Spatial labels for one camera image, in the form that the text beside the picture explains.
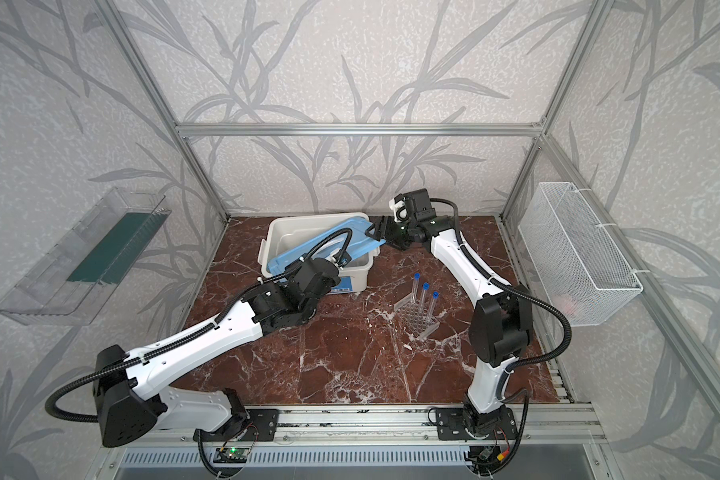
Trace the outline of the blue capped test tube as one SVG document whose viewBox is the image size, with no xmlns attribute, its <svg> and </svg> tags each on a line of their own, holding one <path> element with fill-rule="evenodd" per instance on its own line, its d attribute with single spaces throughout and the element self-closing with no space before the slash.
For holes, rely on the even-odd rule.
<svg viewBox="0 0 720 480">
<path fill-rule="evenodd" d="M 419 294 L 419 298 L 418 298 L 418 313 L 419 314 L 422 314 L 424 312 L 424 307 L 426 305 L 426 301 L 428 298 L 429 288 L 430 288 L 430 285 L 427 282 L 425 282 L 422 285 L 422 288 L 421 288 L 421 291 Z"/>
<path fill-rule="evenodd" d="M 427 310 L 426 310 L 425 320 L 427 322 L 431 322 L 434 318 L 434 311 L 435 311 L 435 307 L 437 306 L 438 299 L 439 299 L 439 293 L 437 291 L 434 291 L 432 293 L 432 296 L 430 298 L 430 301 L 429 301 L 429 304 L 428 304 Z"/>
<path fill-rule="evenodd" d="M 421 274 L 419 272 L 414 274 L 412 282 L 412 291 L 409 296 L 409 305 L 416 309 L 419 307 L 419 287 L 420 287 Z"/>
</svg>

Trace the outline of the clear acrylic test tube rack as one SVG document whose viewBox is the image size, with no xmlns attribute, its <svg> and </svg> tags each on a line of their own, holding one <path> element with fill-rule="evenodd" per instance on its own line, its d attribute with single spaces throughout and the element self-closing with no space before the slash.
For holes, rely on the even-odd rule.
<svg viewBox="0 0 720 480">
<path fill-rule="evenodd" d="M 424 312 L 422 314 L 418 313 L 418 308 L 414 309 L 409 305 L 409 296 L 410 294 L 399 300 L 394 305 L 393 310 L 395 315 L 403 321 L 412 336 L 418 340 L 424 340 L 434 333 L 440 325 L 439 321 L 435 318 L 435 312 L 434 318 L 431 322 L 427 322 L 425 320 L 427 306 L 432 294 L 428 294 Z"/>
</svg>

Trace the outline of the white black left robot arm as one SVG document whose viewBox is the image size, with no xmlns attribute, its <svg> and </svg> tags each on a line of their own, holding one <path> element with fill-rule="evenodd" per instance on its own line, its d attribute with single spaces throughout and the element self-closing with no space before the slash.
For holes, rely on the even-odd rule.
<svg viewBox="0 0 720 480">
<path fill-rule="evenodd" d="M 94 383 L 103 446 L 123 446 L 153 430 L 191 429 L 216 441 L 241 434 L 250 417 L 234 390 L 184 390 L 173 382 L 238 346 L 307 323 L 338 283 L 331 261 L 298 261 L 284 277 L 245 289 L 217 315 L 172 337 L 128 352 L 119 346 L 102 351 L 100 367 L 132 363 Z"/>
</svg>

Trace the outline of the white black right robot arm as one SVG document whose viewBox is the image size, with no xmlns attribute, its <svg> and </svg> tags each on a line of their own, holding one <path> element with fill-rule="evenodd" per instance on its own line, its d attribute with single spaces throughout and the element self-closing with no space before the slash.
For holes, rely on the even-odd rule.
<svg viewBox="0 0 720 480">
<path fill-rule="evenodd" d="M 463 406 L 472 431 L 498 421 L 513 366 L 533 340 L 530 302 L 483 261 L 465 239 L 458 207 L 432 199 L 425 189 L 396 195 L 391 214 L 373 223 L 366 235 L 401 251 L 425 246 L 458 281 L 474 306 L 468 329 L 477 356 L 475 372 Z"/>
</svg>

